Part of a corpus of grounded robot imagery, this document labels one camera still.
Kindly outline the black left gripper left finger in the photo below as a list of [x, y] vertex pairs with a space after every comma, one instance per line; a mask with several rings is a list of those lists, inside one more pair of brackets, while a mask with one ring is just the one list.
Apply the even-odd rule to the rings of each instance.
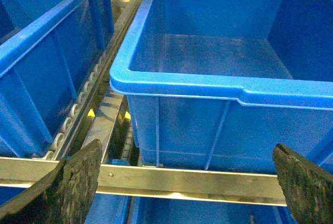
[[1, 223], [85, 223], [98, 186], [103, 145], [94, 139], [1, 206]]

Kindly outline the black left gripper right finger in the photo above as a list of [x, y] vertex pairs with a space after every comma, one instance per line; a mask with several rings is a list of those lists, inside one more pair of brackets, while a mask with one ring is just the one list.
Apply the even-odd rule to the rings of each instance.
[[332, 223], [332, 174], [282, 143], [275, 146], [273, 161], [297, 223]]

